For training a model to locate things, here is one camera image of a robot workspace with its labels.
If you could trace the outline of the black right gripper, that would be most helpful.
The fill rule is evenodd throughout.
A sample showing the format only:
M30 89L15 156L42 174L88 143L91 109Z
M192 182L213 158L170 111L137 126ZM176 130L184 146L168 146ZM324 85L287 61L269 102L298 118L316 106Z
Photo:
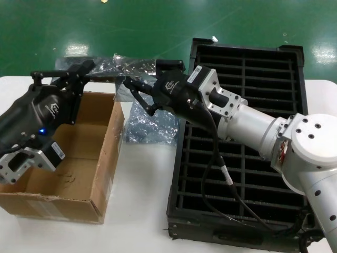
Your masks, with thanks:
M182 73L185 71L184 62L157 59L155 70L157 81L153 87L130 77L123 82L146 113L153 116L159 107L203 130L214 130L214 120L206 110L199 91L187 82L188 76ZM147 104L140 92L152 96L154 104Z

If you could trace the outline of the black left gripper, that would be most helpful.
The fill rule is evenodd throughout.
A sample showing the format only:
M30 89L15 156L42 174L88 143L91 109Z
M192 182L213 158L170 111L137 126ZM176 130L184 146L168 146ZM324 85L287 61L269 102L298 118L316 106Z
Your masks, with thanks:
M1 156L25 148L45 151L58 127L75 124L89 82L85 75L94 66L93 60L86 60L68 70L32 71L34 84L1 115ZM59 79L42 84L47 77Z

